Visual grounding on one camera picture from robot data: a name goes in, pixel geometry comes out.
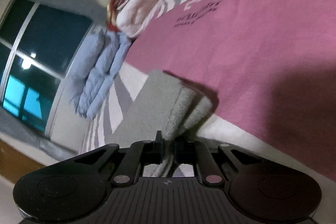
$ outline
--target window frame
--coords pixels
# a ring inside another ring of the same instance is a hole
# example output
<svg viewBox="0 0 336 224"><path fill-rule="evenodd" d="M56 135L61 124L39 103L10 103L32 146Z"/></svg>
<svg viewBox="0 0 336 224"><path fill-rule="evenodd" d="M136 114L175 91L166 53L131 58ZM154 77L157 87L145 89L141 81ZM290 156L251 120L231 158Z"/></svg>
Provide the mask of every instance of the window frame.
<svg viewBox="0 0 336 224"><path fill-rule="evenodd" d="M14 1L15 0L10 0L9 1L8 5L6 6L6 9L5 9L4 13L1 15L1 17L0 17L0 28L2 27L2 24L5 21L7 15L8 15L8 12L10 11ZM54 100L53 100L53 103L52 103L52 106L51 106L51 109L50 109L50 112L49 112L49 116L48 116L47 124L46 124L46 127L45 127L45 131L44 131L44 135L47 138L50 138L51 137L52 125L53 125L53 121L54 121L54 118L55 118L58 103L60 101L61 95L62 95L63 90L65 88L64 79L67 77L67 75L69 73L69 70L72 67L74 57L75 57L80 45L82 44L84 38L87 36L88 32L91 31L92 28L94 28L95 24L92 22L90 27L88 28L88 30L84 34L82 40L80 41L80 43L79 43L71 61L70 61L70 64L67 68L67 71L66 71L65 75L63 76L63 75L57 73L56 71L52 70L51 68L41 64L40 62L38 62L34 58L31 58L29 55L25 54L24 52L22 52L18 49L18 46L19 46L20 41L22 39L22 36L25 33L25 30L28 27L29 22L33 18L33 16L34 16L37 8L39 7L39 5L40 5L39 3L34 3L33 7L29 11L25 21L22 24L13 45L11 45L9 42L5 41L4 39L0 38L0 44L7 47L8 49L10 49L10 54L8 56L7 63L6 63L2 78L0 79L0 105L2 106L3 103L4 103L4 97L5 97L7 82L8 82L10 71L11 71L11 68L12 68L12 65L13 65L13 62L14 62L14 58L15 58L16 55L18 57L22 58L22 59L24 58L24 59L27 59L27 60L31 61L31 64L33 66L35 66L36 68L38 68L38 69L42 70L43 72L59 79L60 84L59 84L57 92L55 94L55 97L54 97Z"/></svg>

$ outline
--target fluffy gray cloth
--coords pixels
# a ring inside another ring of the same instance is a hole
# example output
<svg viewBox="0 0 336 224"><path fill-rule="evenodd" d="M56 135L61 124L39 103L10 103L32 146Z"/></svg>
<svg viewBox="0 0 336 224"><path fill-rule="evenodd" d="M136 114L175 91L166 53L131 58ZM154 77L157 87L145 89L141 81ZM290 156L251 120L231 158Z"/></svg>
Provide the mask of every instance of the fluffy gray cloth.
<svg viewBox="0 0 336 224"><path fill-rule="evenodd" d="M211 108L211 101L198 90L154 70L107 143L129 147L136 141L154 140L157 130L161 130L164 160L147 172L147 176L166 177L173 163L174 139L197 125Z"/></svg>

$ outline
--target round pad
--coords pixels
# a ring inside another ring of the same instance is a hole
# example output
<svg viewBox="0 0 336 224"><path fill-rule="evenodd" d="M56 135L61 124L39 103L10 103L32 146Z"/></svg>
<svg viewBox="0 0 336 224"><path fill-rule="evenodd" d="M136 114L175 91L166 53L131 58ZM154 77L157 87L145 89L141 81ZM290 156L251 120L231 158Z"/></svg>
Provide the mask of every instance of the round pad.
<svg viewBox="0 0 336 224"><path fill-rule="evenodd" d="M13 197L25 214L41 222L87 215L105 196L105 183L90 165L60 163L22 177Z"/></svg>
<svg viewBox="0 0 336 224"><path fill-rule="evenodd" d="M321 189L310 176L273 163L245 165L231 183L232 201L253 218L295 222L319 205Z"/></svg>

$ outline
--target wooden floor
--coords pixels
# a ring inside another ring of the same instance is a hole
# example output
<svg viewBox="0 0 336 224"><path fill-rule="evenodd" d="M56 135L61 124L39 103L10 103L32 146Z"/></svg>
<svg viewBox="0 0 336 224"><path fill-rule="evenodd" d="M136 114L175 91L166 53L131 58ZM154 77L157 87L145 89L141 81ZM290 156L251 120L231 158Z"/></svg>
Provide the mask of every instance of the wooden floor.
<svg viewBox="0 0 336 224"><path fill-rule="evenodd" d="M23 175L43 167L43 164L32 160L0 140L0 175L7 180L16 183Z"/></svg>

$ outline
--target pink bedsheet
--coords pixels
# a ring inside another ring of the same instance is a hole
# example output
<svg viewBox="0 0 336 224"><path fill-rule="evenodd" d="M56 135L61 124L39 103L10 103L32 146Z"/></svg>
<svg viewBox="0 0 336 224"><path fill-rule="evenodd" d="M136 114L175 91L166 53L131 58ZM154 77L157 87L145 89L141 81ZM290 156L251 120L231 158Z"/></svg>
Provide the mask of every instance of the pink bedsheet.
<svg viewBox="0 0 336 224"><path fill-rule="evenodd" d="M126 61L205 86L218 116L336 181L335 0L191 0Z"/></svg>

